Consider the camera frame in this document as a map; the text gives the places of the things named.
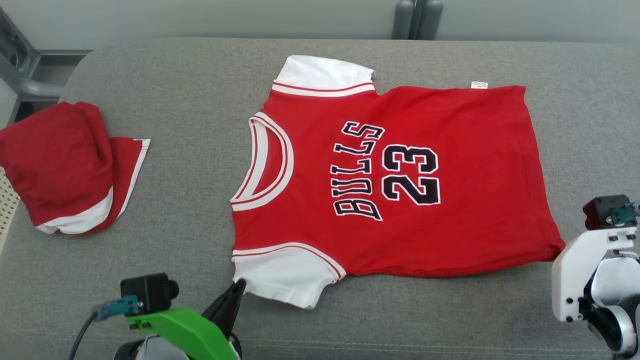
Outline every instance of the cable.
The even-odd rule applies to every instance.
[[[82,337],[86,333],[86,330],[89,328],[89,325],[91,325],[91,323],[95,320],[97,316],[98,316],[98,313],[94,311],[93,314],[89,316],[89,318],[86,320],[86,322],[82,326],[80,333],[76,337],[76,342],[74,343],[74,346],[71,348],[71,352],[69,353],[69,360],[74,360],[74,358],[76,357],[76,352],[78,351],[78,346],[80,346],[80,341],[82,340]]]

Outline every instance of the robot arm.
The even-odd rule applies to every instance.
[[[622,251],[634,246],[639,206],[624,195],[590,201],[583,207],[589,231],[569,243],[552,267],[556,318],[587,321],[623,359],[640,359],[640,262],[638,255]]]
[[[123,280],[122,296],[134,296],[141,304],[137,312],[125,315],[129,328],[153,335],[122,345],[114,360],[242,359],[232,329],[245,286],[242,279],[231,284],[199,315],[186,307],[170,309],[179,291],[166,274]]]

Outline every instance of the metal frame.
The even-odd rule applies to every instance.
[[[11,114],[9,115],[9,119],[7,119],[6,124],[2,125],[0,124],[0,126],[5,127],[5,126],[9,126],[11,124],[13,124],[15,122],[15,118],[16,116],[18,116],[18,110],[20,110],[20,103],[22,101],[20,101],[20,98],[15,100],[15,104],[13,105],[13,110],[11,111]]]
[[[38,50],[41,56],[69,56],[69,55],[89,55],[93,50]]]
[[[40,54],[22,36],[2,8],[0,30],[0,54],[15,55],[15,64],[6,56],[0,56],[0,78],[21,101],[58,100],[64,86],[31,79],[40,61]]]

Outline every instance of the grey wall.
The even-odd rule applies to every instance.
[[[640,0],[442,0],[440,40],[640,40]],[[397,0],[0,0],[36,49],[169,35],[390,38]]]
[[[136,37],[389,38],[397,0],[0,0],[35,49]]]
[[[442,0],[439,40],[640,40],[639,0]]]
[[[18,95],[0,79],[0,129],[6,127],[13,113],[13,107]]]

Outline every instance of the clothing tag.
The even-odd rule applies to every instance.
[[[482,81],[471,81],[472,89],[486,89],[489,88],[489,83],[483,83]]]

